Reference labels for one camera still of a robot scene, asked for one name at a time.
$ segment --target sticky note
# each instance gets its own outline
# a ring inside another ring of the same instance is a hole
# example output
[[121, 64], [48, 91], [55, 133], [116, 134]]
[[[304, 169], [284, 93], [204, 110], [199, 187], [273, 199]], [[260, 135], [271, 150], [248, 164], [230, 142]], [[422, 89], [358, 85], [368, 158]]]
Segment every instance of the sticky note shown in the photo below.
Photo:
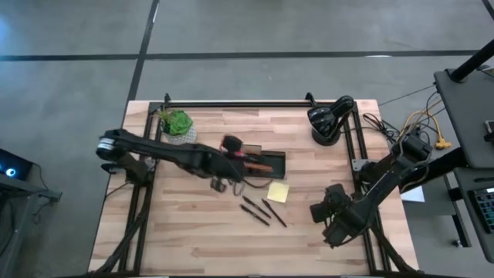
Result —
[[274, 202], [286, 202], [289, 186], [281, 182], [273, 181], [269, 185], [268, 199]]

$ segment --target black marker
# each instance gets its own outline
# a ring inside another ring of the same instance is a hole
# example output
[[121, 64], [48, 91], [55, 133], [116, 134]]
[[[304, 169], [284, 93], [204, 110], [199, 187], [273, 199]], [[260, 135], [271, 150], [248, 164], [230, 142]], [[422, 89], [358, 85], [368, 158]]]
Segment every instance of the black marker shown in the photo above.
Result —
[[251, 199], [249, 199], [249, 198], [247, 198], [245, 196], [242, 196], [242, 198], [244, 198], [245, 202], [247, 202], [248, 204], [250, 204], [251, 206], [253, 206], [257, 210], [259, 210], [267, 218], [271, 219], [271, 215], [269, 215], [268, 212], [265, 212], [262, 208], [260, 208], [258, 205], [256, 205]]
[[271, 213], [278, 219], [278, 221], [285, 226], [286, 228], [286, 224], [285, 222], [276, 214], [276, 212], [274, 211], [274, 209], [272, 209], [271, 205], [265, 200], [263, 199], [262, 202], [264, 203], [264, 205], [266, 205], [268, 207], [268, 209], [271, 211]]
[[256, 218], [257, 220], [259, 220], [260, 222], [262, 222], [262, 224], [269, 226], [269, 223], [268, 222], [266, 222], [264, 219], [260, 218], [257, 214], [255, 214], [253, 211], [251, 211], [250, 209], [248, 209], [246, 206], [244, 206], [244, 205], [241, 204], [240, 205], [240, 208], [242, 209], [242, 211], [247, 212], [250, 215], [254, 216], [254, 218]]

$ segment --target butcher block tabletop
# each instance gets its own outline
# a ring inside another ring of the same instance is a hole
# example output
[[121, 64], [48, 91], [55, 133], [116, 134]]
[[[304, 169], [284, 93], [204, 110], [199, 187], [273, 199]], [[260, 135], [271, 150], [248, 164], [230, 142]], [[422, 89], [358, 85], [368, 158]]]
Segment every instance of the butcher block tabletop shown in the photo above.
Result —
[[[123, 128], [142, 136], [150, 101], [131, 101]], [[372, 113], [380, 118], [376, 100], [357, 100], [360, 117]], [[347, 194], [354, 191], [345, 138], [331, 147], [318, 145], [311, 137], [307, 108], [184, 108], [194, 121], [198, 143], [218, 147], [225, 134], [244, 144], [262, 145], [264, 151], [286, 152], [286, 203], [270, 202], [288, 225], [274, 217], [265, 226], [243, 212], [241, 197], [210, 189], [208, 179], [182, 171], [171, 162], [157, 166], [140, 268], [148, 276], [231, 276], [231, 275], [340, 275], [368, 274], [364, 241], [331, 249], [323, 242], [324, 224], [312, 221], [309, 206], [321, 202], [324, 189], [341, 183]], [[154, 138], [156, 128], [151, 129]], [[356, 156], [357, 135], [352, 131]], [[388, 154], [381, 133], [364, 129], [370, 159]], [[247, 178], [261, 185], [267, 180]], [[124, 174], [112, 175], [108, 191], [124, 183]], [[100, 267], [122, 239], [133, 185], [113, 193], [104, 203], [90, 260], [90, 270]], [[243, 195], [264, 208], [267, 188], [245, 187]], [[405, 261], [418, 268], [398, 188], [379, 206], [384, 234]], [[373, 249], [381, 266], [377, 241]], [[135, 239], [130, 247], [129, 267], [134, 260]]]

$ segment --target gray floor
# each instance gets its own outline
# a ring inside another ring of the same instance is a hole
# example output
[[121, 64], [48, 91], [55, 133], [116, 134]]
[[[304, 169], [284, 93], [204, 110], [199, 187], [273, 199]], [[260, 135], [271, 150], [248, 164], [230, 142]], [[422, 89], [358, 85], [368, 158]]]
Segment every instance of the gray floor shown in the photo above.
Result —
[[[3, 0], [0, 56], [136, 54], [151, 3]], [[470, 50], [492, 37], [494, 21], [480, 0], [161, 0], [148, 52]], [[348, 94], [384, 102], [432, 84], [434, 71], [466, 59], [155, 60], [144, 64], [136, 98], [300, 99], [310, 91], [320, 99]], [[41, 164], [46, 183], [63, 192], [26, 241], [19, 276], [86, 270], [108, 180], [94, 150], [98, 136], [121, 125], [135, 65], [0, 62], [0, 147]], [[381, 115], [399, 127], [433, 92], [382, 106]], [[448, 115], [438, 119], [458, 146]], [[421, 269], [491, 276], [494, 266], [483, 259], [472, 227], [474, 247], [455, 249], [450, 218], [406, 210]]]

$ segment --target black post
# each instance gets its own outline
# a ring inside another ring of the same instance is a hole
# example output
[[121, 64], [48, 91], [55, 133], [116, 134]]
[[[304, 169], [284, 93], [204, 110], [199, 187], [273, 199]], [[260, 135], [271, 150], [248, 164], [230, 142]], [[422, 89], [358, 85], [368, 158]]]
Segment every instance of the black post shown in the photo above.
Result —
[[482, 49], [470, 57], [470, 59], [464, 62], [458, 69], [455, 69], [450, 73], [449, 78], [455, 82], [461, 82], [485, 61], [491, 59], [492, 56], [494, 56], [494, 39], [486, 46], [482, 47]]

